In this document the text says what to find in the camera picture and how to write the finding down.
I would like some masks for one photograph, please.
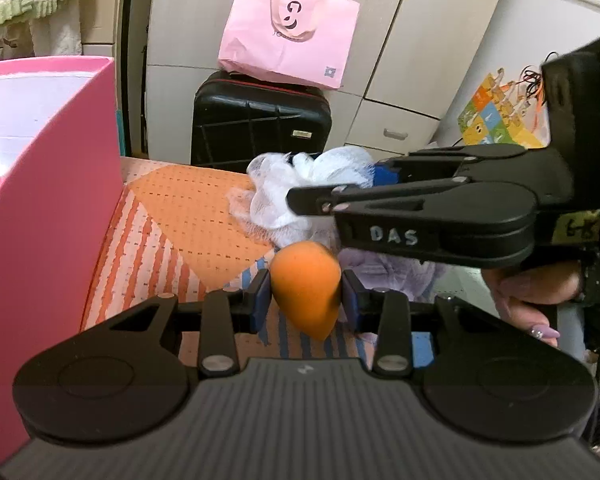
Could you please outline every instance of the orange makeup sponge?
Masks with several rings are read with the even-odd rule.
[[[269,264],[271,291],[286,318],[324,341],[338,319],[340,264],[323,245],[306,240],[281,249]]]

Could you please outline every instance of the bag handle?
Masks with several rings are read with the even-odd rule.
[[[290,40],[306,41],[310,39],[317,28],[318,22],[322,19],[322,10],[326,0],[318,0],[311,15],[311,20],[305,30],[293,31],[286,28],[280,18],[280,0],[270,0],[271,3],[271,24],[282,36]]]

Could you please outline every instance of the black suitcase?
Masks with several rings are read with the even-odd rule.
[[[317,88],[224,71],[202,83],[193,107],[191,165],[245,173],[261,153],[322,153],[331,110]]]

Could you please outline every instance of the pink paper bag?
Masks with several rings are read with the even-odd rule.
[[[234,0],[218,61],[263,81],[340,88],[359,8],[352,0]]]
[[[113,60],[0,61],[0,462],[27,441],[14,376],[79,332],[121,193]]]

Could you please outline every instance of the human hand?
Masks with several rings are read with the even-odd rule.
[[[530,303],[560,304],[577,296],[580,263],[560,262],[517,272],[517,269],[483,270],[482,277],[502,320],[532,333],[542,333],[542,341],[558,345],[560,334],[549,327],[547,317]]]

